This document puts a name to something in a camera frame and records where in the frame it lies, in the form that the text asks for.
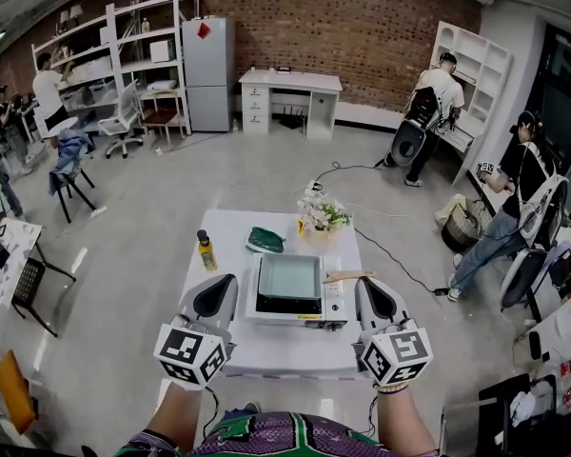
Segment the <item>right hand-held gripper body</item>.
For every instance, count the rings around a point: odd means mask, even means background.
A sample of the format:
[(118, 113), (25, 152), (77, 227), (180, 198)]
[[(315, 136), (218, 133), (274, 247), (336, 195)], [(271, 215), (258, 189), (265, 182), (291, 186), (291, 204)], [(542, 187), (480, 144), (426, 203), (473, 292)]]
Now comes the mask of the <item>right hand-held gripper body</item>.
[(427, 331), (413, 319), (365, 330), (353, 349), (358, 371), (378, 385), (408, 383), (432, 362)]

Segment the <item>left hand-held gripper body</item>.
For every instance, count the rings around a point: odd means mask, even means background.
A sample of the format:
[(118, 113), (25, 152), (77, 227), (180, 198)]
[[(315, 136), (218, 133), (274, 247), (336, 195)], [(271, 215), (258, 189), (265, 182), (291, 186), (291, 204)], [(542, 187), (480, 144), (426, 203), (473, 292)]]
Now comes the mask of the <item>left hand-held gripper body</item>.
[(176, 385), (208, 385), (236, 348), (231, 339), (227, 330), (178, 314), (162, 324), (153, 356)]

